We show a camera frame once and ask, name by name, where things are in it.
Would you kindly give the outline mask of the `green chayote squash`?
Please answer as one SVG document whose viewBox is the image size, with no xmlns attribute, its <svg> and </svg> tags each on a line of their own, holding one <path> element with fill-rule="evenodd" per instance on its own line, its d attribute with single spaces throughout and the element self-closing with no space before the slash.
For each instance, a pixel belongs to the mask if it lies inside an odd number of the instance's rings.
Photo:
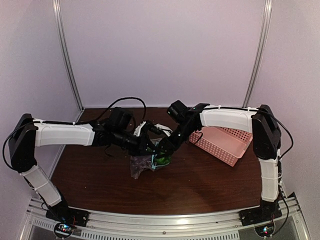
<svg viewBox="0 0 320 240">
<path fill-rule="evenodd" d="M 152 164 L 154 168 L 160 168 L 160 167 L 164 167 L 167 166 L 171 163 L 172 161 L 172 157 L 171 156 L 164 156 L 164 157 L 154 157 L 152 159 Z"/>
</svg>

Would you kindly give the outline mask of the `clear zip top bag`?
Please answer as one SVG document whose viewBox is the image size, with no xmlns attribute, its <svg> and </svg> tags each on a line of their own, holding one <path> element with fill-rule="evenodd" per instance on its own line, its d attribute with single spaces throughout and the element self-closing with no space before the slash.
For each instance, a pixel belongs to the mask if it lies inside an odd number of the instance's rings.
<svg viewBox="0 0 320 240">
<path fill-rule="evenodd" d="M 171 156 L 157 158 L 157 155 L 137 155 L 131 151 L 129 155 L 130 175 L 135 180 L 137 180 L 144 171 L 154 172 L 168 166 L 172 162 Z"/>
</svg>

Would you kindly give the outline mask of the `dark red grape bunch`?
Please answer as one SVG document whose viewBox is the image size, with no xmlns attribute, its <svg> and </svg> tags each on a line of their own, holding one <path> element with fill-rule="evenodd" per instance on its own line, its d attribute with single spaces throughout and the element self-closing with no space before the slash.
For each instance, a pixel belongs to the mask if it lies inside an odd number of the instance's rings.
<svg viewBox="0 0 320 240">
<path fill-rule="evenodd" d="M 130 175 L 137 180 L 141 173 L 151 169 L 151 157 L 147 156 L 131 156 L 130 157 Z"/>
</svg>

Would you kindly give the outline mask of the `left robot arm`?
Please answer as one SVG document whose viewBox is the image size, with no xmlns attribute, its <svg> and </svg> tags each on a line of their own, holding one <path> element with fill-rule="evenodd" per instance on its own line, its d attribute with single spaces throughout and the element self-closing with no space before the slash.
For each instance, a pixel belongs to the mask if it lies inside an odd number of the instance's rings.
<svg viewBox="0 0 320 240">
<path fill-rule="evenodd" d="M 151 141 L 142 130 L 146 124 L 143 122 L 134 133 L 130 133 L 127 126 L 132 119 L 133 113 L 121 107 L 114 108 L 104 120 L 85 123 L 43 121 L 25 113 L 8 137 L 11 167 L 34 187 L 55 217 L 67 222 L 72 218 L 72 211 L 38 165 L 35 148 L 49 145 L 116 145 L 132 156 L 149 155 Z"/>
</svg>

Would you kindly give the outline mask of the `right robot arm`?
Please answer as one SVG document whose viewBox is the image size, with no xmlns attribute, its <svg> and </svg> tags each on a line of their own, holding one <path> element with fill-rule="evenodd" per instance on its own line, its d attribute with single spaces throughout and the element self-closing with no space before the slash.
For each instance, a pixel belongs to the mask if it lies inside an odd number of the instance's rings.
<svg viewBox="0 0 320 240">
<path fill-rule="evenodd" d="M 259 220 L 266 221 L 277 210 L 281 183 L 281 130 L 268 105 L 258 108 L 213 106 L 199 103 L 187 107 L 180 100 L 172 103 L 167 113 L 178 123 L 177 128 L 163 138 L 158 147 L 165 156 L 172 155 L 195 131 L 203 127 L 222 127 L 252 134 L 253 152 L 259 160 L 262 192 L 256 210 Z"/>
</svg>

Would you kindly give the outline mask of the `pink perforated plastic basket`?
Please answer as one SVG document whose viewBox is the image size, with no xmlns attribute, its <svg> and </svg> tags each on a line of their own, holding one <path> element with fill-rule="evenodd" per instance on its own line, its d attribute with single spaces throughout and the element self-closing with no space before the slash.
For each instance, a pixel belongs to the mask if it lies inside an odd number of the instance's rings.
<svg viewBox="0 0 320 240">
<path fill-rule="evenodd" d="M 226 127 L 203 127 L 193 132 L 189 142 L 233 167 L 247 151 L 253 134 Z"/>
</svg>

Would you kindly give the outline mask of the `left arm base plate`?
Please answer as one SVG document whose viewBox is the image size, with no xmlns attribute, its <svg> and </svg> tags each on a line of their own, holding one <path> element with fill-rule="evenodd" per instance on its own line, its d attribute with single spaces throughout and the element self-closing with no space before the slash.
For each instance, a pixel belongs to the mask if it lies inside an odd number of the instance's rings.
<svg viewBox="0 0 320 240">
<path fill-rule="evenodd" d="M 54 206 L 48 205 L 45 216 L 48 219 L 52 219 L 64 224 L 76 227 L 86 227 L 89 218 L 89 212 L 86 210 L 69 207 L 67 203 L 61 201 Z"/>
</svg>

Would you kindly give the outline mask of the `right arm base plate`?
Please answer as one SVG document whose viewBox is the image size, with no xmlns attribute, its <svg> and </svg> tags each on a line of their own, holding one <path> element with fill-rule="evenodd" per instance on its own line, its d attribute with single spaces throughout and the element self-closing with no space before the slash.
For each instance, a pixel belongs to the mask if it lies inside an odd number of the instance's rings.
<svg viewBox="0 0 320 240">
<path fill-rule="evenodd" d="M 270 223 L 274 219 L 280 218 L 282 215 L 279 205 L 274 209 L 270 206 L 258 206 L 244 209 L 239 212 L 242 226 L 257 225 L 264 222 Z"/>
</svg>

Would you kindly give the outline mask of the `front aluminium rail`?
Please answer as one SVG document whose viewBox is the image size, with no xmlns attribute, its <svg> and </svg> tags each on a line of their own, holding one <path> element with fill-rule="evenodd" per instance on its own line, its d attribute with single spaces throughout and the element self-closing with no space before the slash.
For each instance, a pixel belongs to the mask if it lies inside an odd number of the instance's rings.
<svg viewBox="0 0 320 240">
<path fill-rule="evenodd" d="M 243 225 L 239 210 L 202 214 L 143 215 L 88 211 L 86 226 L 77 226 L 66 240 L 311 240 L 295 197 L 287 198 L 288 219 L 276 235 L 257 233 L 269 222 Z M 42 201 L 32 198 L 18 240 L 59 240 L 56 221 L 46 218 Z"/>
</svg>

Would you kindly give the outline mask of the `right aluminium frame post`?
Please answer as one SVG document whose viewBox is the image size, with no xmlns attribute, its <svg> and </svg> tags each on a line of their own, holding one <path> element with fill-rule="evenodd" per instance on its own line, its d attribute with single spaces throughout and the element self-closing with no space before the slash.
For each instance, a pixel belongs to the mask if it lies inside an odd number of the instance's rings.
<svg viewBox="0 0 320 240">
<path fill-rule="evenodd" d="M 273 1 L 272 0 L 265 0 L 264 1 L 264 8 L 263 8 L 263 15 L 262 15 L 262 22 L 260 28 L 260 34 L 258 39 L 257 50 L 253 62 L 253 67 L 249 79 L 249 84 L 246 90 L 245 98 L 242 104 L 243 108 L 249 106 L 251 97 L 254 92 L 254 87 L 258 79 L 259 70 L 262 64 L 263 53 L 266 47 L 268 34 L 270 31 L 270 24 L 272 19 L 272 11 L 273 11 Z"/>
</svg>

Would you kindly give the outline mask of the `aluminium frame post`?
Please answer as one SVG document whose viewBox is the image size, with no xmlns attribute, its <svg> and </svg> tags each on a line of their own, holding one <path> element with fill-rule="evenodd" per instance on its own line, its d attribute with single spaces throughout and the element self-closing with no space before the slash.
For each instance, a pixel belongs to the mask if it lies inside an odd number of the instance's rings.
<svg viewBox="0 0 320 240">
<path fill-rule="evenodd" d="M 268 34 L 270 31 L 270 24 L 272 19 L 272 11 L 273 11 L 273 1 L 272 0 L 265 0 L 264 1 L 264 8 L 263 8 L 263 15 L 262 15 L 262 22 L 260 28 L 260 34 L 258 39 L 257 50 L 253 62 L 253 67 L 249 79 L 249 84 L 246 90 L 245 98 L 242 104 L 243 108 L 249 106 L 251 97 L 254 92 L 254 87 L 258 79 L 259 70 L 262 64 L 263 53 L 266 47 Z"/>
<path fill-rule="evenodd" d="M 77 108 L 79 111 L 84 110 L 84 106 L 80 97 L 80 93 L 76 84 L 75 76 L 74 76 L 74 71 L 72 68 L 72 63 L 68 51 L 68 46 L 67 46 L 67 40 L 66 40 L 66 34 L 65 34 L 65 29 L 64 29 L 64 23 L 63 23 L 63 16 L 62 16 L 62 11 L 61 11 L 61 1 L 60 0 L 53 0 L 52 1 L 53 5 L 53 12 L 54 12 L 54 17 L 55 17 L 55 22 L 57 26 L 57 34 L 59 38 L 59 43 L 60 43 L 60 48 L 62 52 L 62 58 L 65 66 L 65 70 L 67 73 L 67 78 L 71 87 L 71 91 L 74 97 L 74 100 L 76 102 Z"/>
</svg>

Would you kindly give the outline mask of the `left aluminium frame post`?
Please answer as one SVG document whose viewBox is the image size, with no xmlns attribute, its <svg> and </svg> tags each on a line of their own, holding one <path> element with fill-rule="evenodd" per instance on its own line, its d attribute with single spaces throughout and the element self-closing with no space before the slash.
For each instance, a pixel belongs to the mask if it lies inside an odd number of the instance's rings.
<svg viewBox="0 0 320 240">
<path fill-rule="evenodd" d="M 79 111 L 84 110 L 84 106 L 80 97 L 80 93 L 76 84 L 75 76 L 74 76 L 74 71 L 72 68 L 72 63 L 68 51 L 68 46 L 67 46 L 67 40 L 66 40 L 66 34 L 65 34 L 65 29 L 64 29 L 64 23 L 63 23 L 63 16 L 62 16 L 62 11 L 61 11 L 61 1 L 60 0 L 53 0 L 52 1 L 53 5 L 53 12 L 54 12 L 54 17 L 55 17 L 55 22 L 57 26 L 57 34 L 59 38 L 59 43 L 60 43 L 60 48 L 62 52 L 62 58 L 65 66 L 65 70 L 67 73 L 67 78 L 71 87 L 71 91 L 74 97 L 74 100 L 76 102 L 77 108 Z"/>
</svg>

